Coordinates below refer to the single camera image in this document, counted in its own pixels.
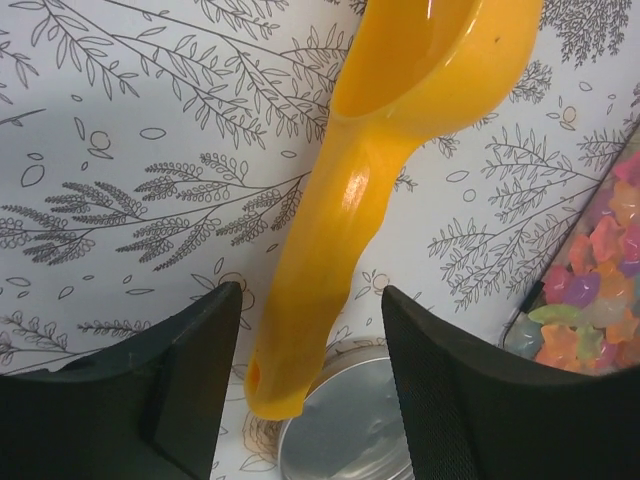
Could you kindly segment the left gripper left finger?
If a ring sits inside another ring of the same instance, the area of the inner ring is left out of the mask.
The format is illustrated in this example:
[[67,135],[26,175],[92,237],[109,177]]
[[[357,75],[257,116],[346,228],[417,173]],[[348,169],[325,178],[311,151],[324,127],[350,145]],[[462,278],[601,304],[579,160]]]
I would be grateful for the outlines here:
[[57,371],[3,377],[2,477],[208,478],[241,307],[240,286],[226,282]]

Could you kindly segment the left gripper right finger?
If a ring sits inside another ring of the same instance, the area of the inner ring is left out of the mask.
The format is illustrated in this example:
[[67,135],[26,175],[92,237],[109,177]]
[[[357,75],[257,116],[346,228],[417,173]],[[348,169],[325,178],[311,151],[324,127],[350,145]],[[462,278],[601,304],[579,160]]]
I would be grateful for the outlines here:
[[537,364],[393,286],[381,306],[416,478],[638,477],[637,368],[586,376]]

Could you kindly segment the silver round jar lid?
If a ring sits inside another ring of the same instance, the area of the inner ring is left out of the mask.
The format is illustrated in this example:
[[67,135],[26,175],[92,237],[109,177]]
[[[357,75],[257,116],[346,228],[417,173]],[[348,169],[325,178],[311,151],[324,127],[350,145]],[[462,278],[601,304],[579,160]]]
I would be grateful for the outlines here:
[[415,477],[386,346],[328,359],[303,413],[282,424],[278,465],[292,480]]

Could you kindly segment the clear compartment candy box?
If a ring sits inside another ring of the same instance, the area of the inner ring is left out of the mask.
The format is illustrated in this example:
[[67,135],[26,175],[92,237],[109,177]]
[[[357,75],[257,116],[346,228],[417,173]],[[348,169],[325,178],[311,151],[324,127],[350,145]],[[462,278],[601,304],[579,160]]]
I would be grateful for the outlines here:
[[615,158],[500,345],[522,358],[587,375],[638,365],[637,134]]

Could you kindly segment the yellow plastic scoop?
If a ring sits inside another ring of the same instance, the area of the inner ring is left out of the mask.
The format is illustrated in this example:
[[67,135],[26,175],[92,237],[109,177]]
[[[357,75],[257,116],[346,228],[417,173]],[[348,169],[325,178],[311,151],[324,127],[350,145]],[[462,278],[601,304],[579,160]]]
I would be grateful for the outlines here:
[[244,383],[257,417],[300,415],[398,174],[495,109],[524,72],[539,0],[367,3],[275,269]]

